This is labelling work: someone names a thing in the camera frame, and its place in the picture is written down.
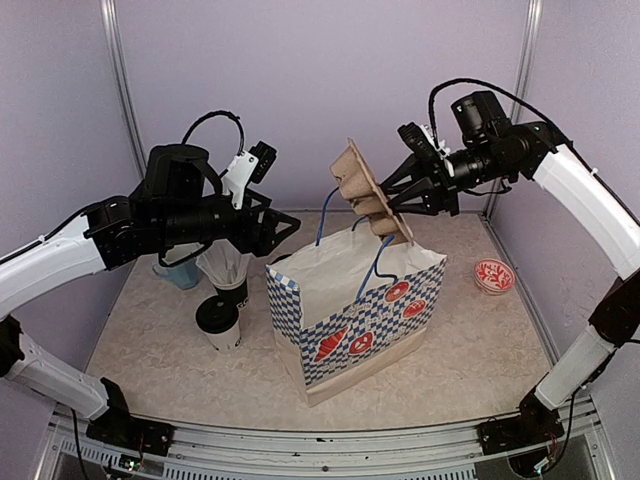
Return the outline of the brown cardboard cup carrier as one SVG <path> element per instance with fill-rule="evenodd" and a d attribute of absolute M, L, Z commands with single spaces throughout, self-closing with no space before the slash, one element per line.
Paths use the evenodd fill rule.
<path fill-rule="evenodd" d="M 414 243 L 413 232 L 402 216 L 388 206 L 387 195 L 351 138 L 347 139 L 346 149 L 330 166 L 330 172 L 341 197 L 356 215 L 368 220 L 371 232 L 380 241 L 394 236 L 392 245 Z"/>

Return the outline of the checkered paper takeout bag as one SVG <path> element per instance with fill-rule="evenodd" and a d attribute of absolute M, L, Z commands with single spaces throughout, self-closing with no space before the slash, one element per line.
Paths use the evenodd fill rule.
<path fill-rule="evenodd" d="M 278 354 L 307 405 L 422 344 L 446 261 L 398 234 L 380 239 L 359 218 L 266 266 Z"/>

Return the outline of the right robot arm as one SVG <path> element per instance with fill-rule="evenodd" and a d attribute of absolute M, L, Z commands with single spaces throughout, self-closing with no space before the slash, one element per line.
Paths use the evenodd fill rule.
<path fill-rule="evenodd" d="M 588 167 L 566 135 L 545 115 L 515 124 L 504 112 L 501 89 L 482 84 L 451 110 L 463 149 L 441 146 L 436 122 L 409 123 L 398 133 L 410 156 L 381 184 L 395 213 L 459 212 L 458 195 L 473 195 L 492 180 L 535 182 L 553 196 L 609 259 L 616 281 L 583 332 L 521 401 L 511 426 L 523 444 L 546 432 L 558 408 L 593 381 L 639 328 L 639 221 Z"/>

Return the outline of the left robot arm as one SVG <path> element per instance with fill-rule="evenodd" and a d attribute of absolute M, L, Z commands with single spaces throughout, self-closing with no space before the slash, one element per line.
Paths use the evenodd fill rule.
<path fill-rule="evenodd" d="M 217 173 L 208 152 L 190 144 L 154 147 L 144 179 L 71 215 L 52 232 L 1 260 L 1 375 L 99 421 L 121 445 L 140 434 L 120 387 L 88 376 L 40 347 L 14 318 L 16 309 L 76 279 L 112 271 L 146 255 L 160 261 L 176 246 L 206 251 L 218 240 L 239 253 L 269 255 L 301 225 L 249 189 L 276 159 L 264 142 Z"/>

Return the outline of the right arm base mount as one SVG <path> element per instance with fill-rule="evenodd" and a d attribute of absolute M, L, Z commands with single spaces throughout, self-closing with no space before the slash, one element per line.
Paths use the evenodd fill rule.
<path fill-rule="evenodd" d="M 477 427 L 484 455 L 503 453 L 560 438 L 565 434 L 558 409 L 549 410 L 532 389 L 515 415 L 487 420 Z"/>

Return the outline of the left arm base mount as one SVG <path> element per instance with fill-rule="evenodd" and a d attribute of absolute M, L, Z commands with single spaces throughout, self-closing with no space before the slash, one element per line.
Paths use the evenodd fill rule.
<path fill-rule="evenodd" d="M 86 436 L 105 444 L 166 457 L 175 427 L 169 423 L 132 416 L 121 388 L 106 377 L 107 410 L 90 420 Z"/>

